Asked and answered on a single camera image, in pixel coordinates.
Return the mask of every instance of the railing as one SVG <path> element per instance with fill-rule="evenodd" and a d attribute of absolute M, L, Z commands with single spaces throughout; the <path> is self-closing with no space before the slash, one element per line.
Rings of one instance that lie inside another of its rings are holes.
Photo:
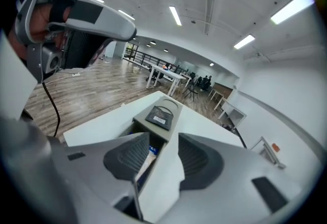
<path fill-rule="evenodd" d="M 141 66 L 148 66 L 148 65 L 157 65 L 157 66 L 162 66 L 166 63 L 169 63 L 165 60 L 156 58 L 152 55 L 148 55 L 136 50 L 132 50 L 132 49 L 128 49 L 128 52 L 125 53 L 124 55 L 125 58 L 129 59 L 129 60 L 133 60 L 134 62 L 136 62 L 137 64 L 141 65 Z M 171 71 L 177 74 L 180 73 L 186 73 L 188 70 L 184 70 L 181 67 L 177 67 L 174 64 L 172 65 L 172 69 Z"/>

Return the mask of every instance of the white cable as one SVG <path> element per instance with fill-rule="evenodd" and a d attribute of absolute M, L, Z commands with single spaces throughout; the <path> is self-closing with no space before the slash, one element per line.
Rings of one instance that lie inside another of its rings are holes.
<path fill-rule="evenodd" d="M 104 63 L 99 63 L 99 64 L 96 64 L 96 65 L 93 65 L 93 66 L 91 66 L 91 67 L 89 67 L 89 68 L 86 68 L 86 69 L 84 69 L 84 70 L 82 70 L 82 71 L 79 71 L 79 72 L 77 72 L 77 73 L 82 73 L 82 72 L 84 72 L 84 71 L 90 70 L 92 67 L 96 67 L 96 66 L 101 65 L 101 64 L 104 64 Z M 59 78 L 59 79 L 56 79 L 56 80 L 53 80 L 53 81 L 49 81 L 49 82 L 45 83 L 45 85 L 47 85 L 47 84 L 49 84 L 49 83 L 52 83 L 52 82 L 59 81 L 59 80 L 63 80 L 63 79 L 67 79 L 67 78 L 71 78 L 71 77 L 72 77 L 72 76 L 67 76 L 67 77 L 64 77 L 64 78 Z"/>

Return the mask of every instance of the wooden floor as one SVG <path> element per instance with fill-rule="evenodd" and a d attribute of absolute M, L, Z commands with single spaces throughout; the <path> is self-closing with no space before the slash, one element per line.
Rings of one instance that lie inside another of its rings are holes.
<path fill-rule="evenodd" d="M 155 91 L 168 93 L 171 82 L 162 78 L 161 85 L 146 89 L 145 79 L 149 76 L 146 69 L 141 68 L 139 74 L 133 73 L 135 64 L 122 59 L 109 59 L 109 63 L 99 60 L 88 70 L 72 69 L 57 73 L 46 81 L 61 117 L 57 136 L 61 142 L 63 133 L 86 121 L 118 108 L 122 103 L 130 103 Z M 72 77 L 68 73 L 81 72 L 81 76 Z M 175 92 L 173 98 L 202 114 L 215 123 L 219 121 L 220 111 L 213 111 L 216 102 L 206 103 L 208 92 L 195 95 L 195 100 L 182 96 L 183 90 Z M 37 86 L 31 94 L 26 110 L 46 135 L 53 135 L 57 116 L 43 87 Z"/>

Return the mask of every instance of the white label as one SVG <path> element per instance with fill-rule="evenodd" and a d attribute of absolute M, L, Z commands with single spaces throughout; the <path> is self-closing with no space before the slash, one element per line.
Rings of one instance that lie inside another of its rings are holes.
<path fill-rule="evenodd" d="M 159 121 L 159 122 L 162 123 L 162 124 L 165 124 L 165 122 L 166 122 L 165 120 L 160 119 L 160 118 L 157 117 L 157 116 L 154 116 L 153 119 Z"/>

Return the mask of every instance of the orange object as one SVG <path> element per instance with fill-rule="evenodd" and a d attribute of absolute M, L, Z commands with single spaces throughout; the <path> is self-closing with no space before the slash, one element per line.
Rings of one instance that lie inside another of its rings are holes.
<path fill-rule="evenodd" d="M 279 152 L 281 150 L 275 143 L 272 144 L 272 148 L 275 152 Z"/>

